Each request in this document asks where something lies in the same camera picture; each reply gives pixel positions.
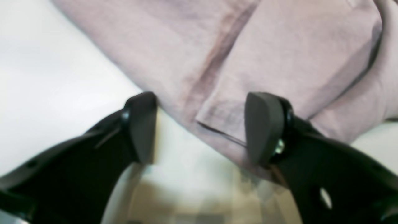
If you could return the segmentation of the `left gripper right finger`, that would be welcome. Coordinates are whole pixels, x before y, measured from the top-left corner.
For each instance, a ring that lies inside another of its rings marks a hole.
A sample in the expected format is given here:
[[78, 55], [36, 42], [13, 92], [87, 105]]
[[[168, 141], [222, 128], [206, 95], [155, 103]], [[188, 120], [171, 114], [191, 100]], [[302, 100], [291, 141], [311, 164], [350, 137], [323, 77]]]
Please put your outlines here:
[[287, 99], [247, 94], [250, 161], [291, 191], [304, 224], [396, 224], [397, 175], [294, 115]]

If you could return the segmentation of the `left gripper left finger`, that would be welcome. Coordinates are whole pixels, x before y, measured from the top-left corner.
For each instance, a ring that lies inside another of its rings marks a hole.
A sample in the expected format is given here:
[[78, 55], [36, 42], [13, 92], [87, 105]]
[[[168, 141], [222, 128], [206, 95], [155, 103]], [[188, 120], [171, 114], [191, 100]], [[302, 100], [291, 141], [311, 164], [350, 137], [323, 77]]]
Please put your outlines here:
[[157, 99], [143, 92], [83, 135], [1, 177], [1, 210], [30, 224], [99, 224], [118, 179], [150, 161]]

